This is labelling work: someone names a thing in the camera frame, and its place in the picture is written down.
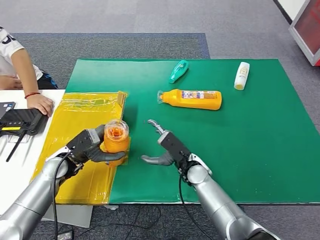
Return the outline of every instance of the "green mat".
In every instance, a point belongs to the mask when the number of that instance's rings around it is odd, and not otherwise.
[[[165,150],[147,124],[154,119],[173,131],[213,172],[238,203],[319,203],[320,137],[276,59],[253,60],[244,91],[233,88],[242,60],[189,60],[174,84],[178,60],[80,59],[66,92],[128,93],[124,120],[131,131],[128,165],[118,168],[110,203],[179,202],[174,166],[155,166],[140,156]],[[218,111],[158,104],[158,90],[217,90]],[[186,201],[196,202],[186,184]]]

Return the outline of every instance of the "robotic arm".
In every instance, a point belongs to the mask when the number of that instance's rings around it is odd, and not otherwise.
[[[201,205],[224,240],[280,240],[275,234],[247,216],[217,182],[212,172],[198,156],[172,132],[149,120],[160,134],[158,143],[167,150],[161,157],[143,155],[149,164],[170,166],[173,163],[186,184],[194,187]],[[42,172],[33,179],[14,203],[0,216],[0,240],[28,240],[52,203],[65,180],[76,175],[88,160],[109,162],[118,160],[125,152],[106,153],[100,149],[104,126],[85,129],[66,146],[49,157]]]
[[[101,151],[100,146],[103,141],[103,132],[104,125],[83,130],[46,160],[38,175],[0,216],[0,240],[29,239],[52,203],[53,191],[57,195],[61,184],[76,175],[89,159],[96,163],[109,162],[125,155],[125,152]],[[55,189],[52,184],[54,177]]]
[[[171,131],[164,130],[154,120],[149,123],[160,134],[158,143],[167,150],[160,157],[143,155],[148,164],[170,166],[173,163],[182,179],[192,186],[199,202],[223,240],[280,240],[247,216],[219,184],[211,178],[212,172],[198,156],[191,153]]]

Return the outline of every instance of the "white table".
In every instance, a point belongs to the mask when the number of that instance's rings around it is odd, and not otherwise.
[[[42,90],[42,93],[54,101],[55,110],[65,90]],[[26,109],[27,106],[24,96],[22,90],[0,90],[0,103],[15,102],[15,109]],[[32,136],[26,143],[20,143],[9,162],[6,162],[6,159],[15,143],[8,143],[6,136],[0,137],[0,215],[30,182],[51,121],[52,117],[50,117],[44,132]],[[59,222],[88,228],[92,208],[88,205],[57,205],[57,213]],[[49,209],[45,218],[52,219],[52,209]]]

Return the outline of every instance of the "child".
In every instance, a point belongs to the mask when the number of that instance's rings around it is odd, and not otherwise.
[[[39,89],[57,89],[48,74],[32,65],[28,52],[0,26],[0,90],[23,89],[28,108],[51,116],[54,102]]]

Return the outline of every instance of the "white bottle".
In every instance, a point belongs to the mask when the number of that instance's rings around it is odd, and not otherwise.
[[[244,90],[248,78],[250,64],[242,61],[236,72],[234,88],[236,90]]]

